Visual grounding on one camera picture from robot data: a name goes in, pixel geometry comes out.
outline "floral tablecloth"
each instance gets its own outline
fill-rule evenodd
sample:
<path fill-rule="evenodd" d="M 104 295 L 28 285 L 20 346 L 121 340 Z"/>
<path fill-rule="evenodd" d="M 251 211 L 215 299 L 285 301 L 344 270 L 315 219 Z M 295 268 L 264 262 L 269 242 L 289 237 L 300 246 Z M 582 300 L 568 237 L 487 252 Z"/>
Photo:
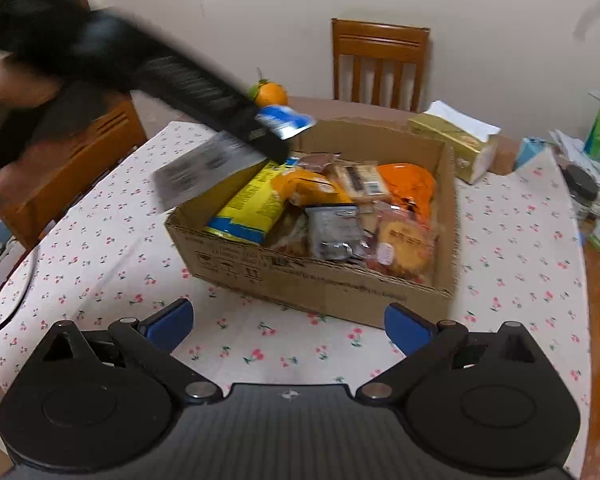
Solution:
<path fill-rule="evenodd" d="M 233 382 L 347 383 L 352 391 L 403 358 L 383 331 L 241 296 L 189 275 L 165 228 L 150 175 L 213 134 L 171 123 L 102 180 L 42 240 L 32 287 L 0 333 L 8 388 L 59 319 L 83 330 L 147 317 L 186 297 L 192 333 L 174 356 L 227 391 Z M 509 176 L 457 183 L 459 283 L 451 317 L 474 331 L 524 322 L 577 400 L 582 428 L 567 466 L 578 476 L 589 420 L 586 280 L 567 190 L 548 152 Z M 0 294 L 0 320 L 32 262 Z"/>

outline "wooden table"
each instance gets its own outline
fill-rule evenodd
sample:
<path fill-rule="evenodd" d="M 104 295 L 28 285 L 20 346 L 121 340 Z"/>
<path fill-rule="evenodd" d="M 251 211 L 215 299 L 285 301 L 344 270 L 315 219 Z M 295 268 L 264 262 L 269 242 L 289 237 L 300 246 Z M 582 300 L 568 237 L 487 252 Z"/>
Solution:
<path fill-rule="evenodd" d="M 413 115 L 404 110 L 305 97 L 290 97 L 289 106 L 322 120 L 349 117 L 406 124 L 409 117 Z M 490 171 L 497 174 L 510 173 L 519 143 L 518 140 L 501 136 L 498 142 L 496 161 Z M 584 247 L 584 257 L 587 267 L 587 290 L 589 291 L 592 389 L 589 436 L 581 478 L 583 480 L 600 480 L 600 254 L 587 243 Z"/>

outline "black jar lid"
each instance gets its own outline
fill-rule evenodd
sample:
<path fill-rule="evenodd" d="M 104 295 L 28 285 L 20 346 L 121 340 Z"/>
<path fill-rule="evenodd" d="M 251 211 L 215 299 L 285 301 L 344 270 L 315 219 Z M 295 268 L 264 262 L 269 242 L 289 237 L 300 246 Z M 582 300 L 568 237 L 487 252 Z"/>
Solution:
<path fill-rule="evenodd" d="M 570 164 L 562 170 L 562 175 L 569 190 L 581 196 L 584 200 L 593 202 L 598 196 L 598 184 L 581 167 Z"/>

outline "wooden chair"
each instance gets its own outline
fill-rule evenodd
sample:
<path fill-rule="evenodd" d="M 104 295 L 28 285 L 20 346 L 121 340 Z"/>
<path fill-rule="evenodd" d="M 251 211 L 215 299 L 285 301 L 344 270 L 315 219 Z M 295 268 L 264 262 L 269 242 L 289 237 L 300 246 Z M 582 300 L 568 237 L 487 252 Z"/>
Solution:
<path fill-rule="evenodd" d="M 385 60 L 394 62 L 394 83 L 391 92 L 391 108 L 399 108 L 402 91 L 402 68 L 404 63 L 415 65 L 411 112 L 418 111 L 422 78 L 429 43 L 428 28 L 403 27 L 384 23 L 331 20 L 333 40 L 333 98 L 340 98 L 340 56 L 353 56 L 353 81 L 351 101 L 360 102 L 361 60 L 376 60 L 371 104 L 380 105 L 382 71 Z"/>
<path fill-rule="evenodd" d="M 76 133 L 74 151 L 67 163 L 53 172 L 25 203 L 0 210 L 0 218 L 28 250 L 38 244 L 49 222 L 60 219 L 103 172 L 146 142 L 131 99 L 113 98 L 110 106 L 106 115 L 87 130 Z"/>

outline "blue gripper pad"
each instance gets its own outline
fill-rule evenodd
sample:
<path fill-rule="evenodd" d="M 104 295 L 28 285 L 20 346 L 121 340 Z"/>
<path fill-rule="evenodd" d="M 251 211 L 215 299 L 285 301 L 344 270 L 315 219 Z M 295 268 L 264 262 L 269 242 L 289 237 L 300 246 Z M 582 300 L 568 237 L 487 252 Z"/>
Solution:
<path fill-rule="evenodd" d="M 193 319 L 191 302 L 180 298 L 145 319 L 138 326 L 138 332 L 158 348 L 171 353 L 193 329 Z"/>
<path fill-rule="evenodd" d="M 392 303 L 384 310 L 384 331 L 405 355 L 409 355 L 426 345 L 437 329 L 429 321 Z"/>

